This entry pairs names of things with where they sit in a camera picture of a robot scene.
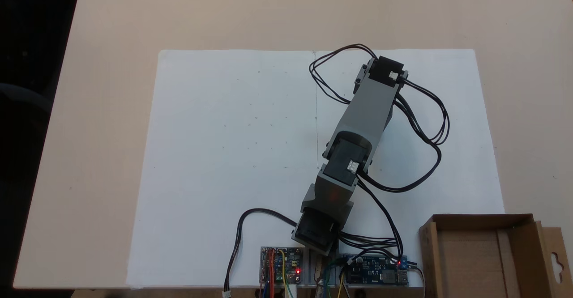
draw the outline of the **blue circuit board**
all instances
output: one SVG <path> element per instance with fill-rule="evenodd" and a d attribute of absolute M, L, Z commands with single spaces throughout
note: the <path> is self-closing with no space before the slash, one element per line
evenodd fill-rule
<path fill-rule="evenodd" d="M 259 277 L 261 281 L 269 279 L 269 264 L 272 264 L 274 270 L 274 280 L 282 281 L 282 255 L 285 253 L 285 277 L 291 284 L 299 284 L 303 278 L 303 249 L 300 247 L 262 247 Z M 273 252 L 274 258 L 270 259 L 269 253 Z"/>
<path fill-rule="evenodd" d="M 382 255 L 363 255 L 346 269 L 348 284 L 408 285 L 408 257 L 397 265 Z"/>

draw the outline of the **beige table surface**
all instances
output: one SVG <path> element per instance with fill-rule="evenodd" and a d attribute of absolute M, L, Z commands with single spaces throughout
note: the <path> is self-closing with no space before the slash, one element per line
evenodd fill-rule
<path fill-rule="evenodd" d="M 78 0 L 14 285 L 125 286 L 159 51 L 349 43 L 475 49 L 506 210 L 573 255 L 572 0 Z"/>

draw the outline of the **white board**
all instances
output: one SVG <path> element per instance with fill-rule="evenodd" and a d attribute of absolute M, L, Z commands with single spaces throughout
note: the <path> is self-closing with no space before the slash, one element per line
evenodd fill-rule
<path fill-rule="evenodd" d="M 452 121 L 434 174 L 403 194 L 376 191 L 421 262 L 418 228 L 435 213 L 503 213 L 493 145 L 475 54 L 376 51 L 405 64 L 410 80 L 440 96 Z M 221 287 L 239 216 L 269 208 L 298 221 L 304 194 L 324 161 L 320 154 L 345 106 L 318 90 L 308 73 L 311 51 L 162 51 L 159 54 L 127 284 Z M 346 51 L 321 75 L 352 96 L 370 57 Z M 438 107 L 402 90 L 428 135 L 441 124 Z M 423 175 L 436 154 L 395 111 L 370 168 L 388 186 Z M 345 231 L 391 236 L 365 192 L 356 189 Z M 298 247 L 292 227 L 264 214 L 246 218 L 231 286 L 258 286 L 261 246 Z M 342 251 L 357 249 L 342 247 Z M 411 286 L 420 286 L 411 278 Z"/>

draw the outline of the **brown cardboard box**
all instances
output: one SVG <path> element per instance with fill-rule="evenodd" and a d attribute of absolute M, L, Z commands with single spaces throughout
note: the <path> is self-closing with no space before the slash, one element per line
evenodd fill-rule
<path fill-rule="evenodd" d="M 420 228 L 420 244 L 426 297 L 573 297 L 561 229 L 532 214 L 435 214 Z"/>

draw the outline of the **black cable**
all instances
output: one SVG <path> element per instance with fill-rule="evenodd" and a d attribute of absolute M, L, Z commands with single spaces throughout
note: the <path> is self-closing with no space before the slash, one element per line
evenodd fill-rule
<path fill-rule="evenodd" d="M 397 229 L 396 225 L 394 224 L 392 217 L 390 216 L 388 210 L 384 207 L 384 205 L 380 202 L 380 200 L 378 200 L 378 198 L 376 198 L 374 193 L 366 186 L 364 181 L 362 181 L 361 179 L 358 179 L 358 186 L 360 186 L 360 188 L 362 188 L 366 193 L 369 194 L 369 196 L 374 200 L 376 205 L 378 205 L 378 207 L 382 210 L 382 212 L 384 213 L 384 215 L 388 219 L 388 223 L 390 225 L 390 228 L 392 230 L 392 233 L 393 233 L 393 235 L 396 239 L 396 243 L 397 243 L 396 247 L 398 249 L 398 260 L 402 259 L 403 251 L 404 251 L 402 238 L 400 237 L 400 233 L 398 232 L 398 229 Z"/>
<path fill-rule="evenodd" d="M 330 53 L 327 53 L 326 55 L 323 55 L 323 56 L 317 58 L 315 61 L 311 62 L 311 64 L 308 66 L 308 71 L 310 72 L 313 80 L 315 80 L 317 86 L 319 86 L 319 88 L 322 90 L 322 92 L 324 92 L 324 94 L 326 94 L 329 98 L 331 98 L 337 102 L 340 102 L 342 104 L 350 104 L 350 100 L 343 98 L 338 93 L 336 93 L 336 91 L 334 89 L 332 89 L 325 82 L 325 80 L 321 77 L 321 75 L 318 73 L 317 67 L 323 65 L 324 62 L 327 62 L 329 59 L 333 58 L 338 53 L 345 51 L 345 50 L 348 50 L 348 49 L 359 49 L 359 50 L 367 52 L 371 57 L 376 58 L 374 51 L 372 51 L 366 45 L 364 45 L 364 44 L 351 44 L 351 45 L 346 45 L 346 47 L 341 47 L 340 49 L 337 49 L 335 51 L 332 51 Z M 331 96 L 331 94 L 328 94 L 326 92 L 326 90 L 324 89 L 324 87 L 327 88 L 328 90 L 330 90 L 334 94 L 334 96 Z"/>
<path fill-rule="evenodd" d="M 237 253 L 239 251 L 239 245 L 241 243 L 243 222 L 245 221 L 245 218 L 251 213 L 265 213 L 265 214 L 268 214 L 270 216 L 274 216 L 278 219 L 281 219 L 282 221 L 289 223 L 292 226 L 296 226 L 295 221 L 293 221 L 292 219 L 289 219 L 288 217 L 283 216 L 282 214 L 275 212 L 273 210 L 260 209 L 260 208 L 246 210 L 246 212 L 244 212 L 241 215 L 241 217 L 239 218 L 239 223 L 237 225 L 237 237 L 235 237 L 235 247 L 233 248 L 233 253 L 231 254 L 231 259 L 229 259 L 229 266 L 227 267 L 227 275 L 225 276 L 225 283 L 223 284 L 223 291 L 230 290 L 230 288 L 229 288 L 229 274 L 231 273 L 231 267 L 233 267 L 233 262 L 235 261 L 235 258 L 237 257 Z"/>
<path fill-rule="evenodd" d="M 368 174 L 366 174 L 366 172 L 362 170 L 358 171 L 360 177 L 364 178 L 364 180 L 366 180 L 379 190 L 393 193 L 407 192 L 415 188 L 416 186 L 420 185 L 422 182 L 427 180 L 428 177 L 430 177 L 430 175 L 432 175 L 432 173 L 436 170 L 436 168 L 442 161 L 442 151 L 438 146 L 443 144 L 448 138 L 448 135 L 450 134 L 450 116 L 444 106 L 444 103 L 440 100 L 440 98 L 438 98 L 438 96 L 436 96 L 434 93 L 430 92 L 426 88 L 422 88 L 421 86 L 416 85 L 407 79 L 400 78 L 400 80 L 402 80 L 405 84 L 412 86 L 414 89 L 418 90 L 419 92 L 425 94 L 426 96 L 430 97 L 433 101 L 435 101 L 436 104 L 440 107 L 440 110 L 442 111 L 443 121 L 442 121 L 442 126 L 440 127 L 438 133 L 434 137 L 429 138 L 426 135 L 426 133 L 422 131 L 422 128 L 420 127 L 420 124 L 418 123 L 418 120 L 414 115 L 414 111 L 412 111 L 412 108 L 410 108 L 410 105 L 408 104 L 406 99 L 401 94 L 396 95 L 396 100 L 393 102 L 393 104 L 406 115 L 412 129 L 420 137 L 420 139 L 422 139 L 424 143 L 430 145 L 436 151 L 437 158 L 434 166 L 432 166 L 432 168 L 430 168 L 430 170 L 426 174 L 424 174 L 424 176 L 422 176 L 415 182 L 403 187 L 385 186 L 377 182 L 376 180 L 372 179 L 370 176 L 368 176 Z"/>

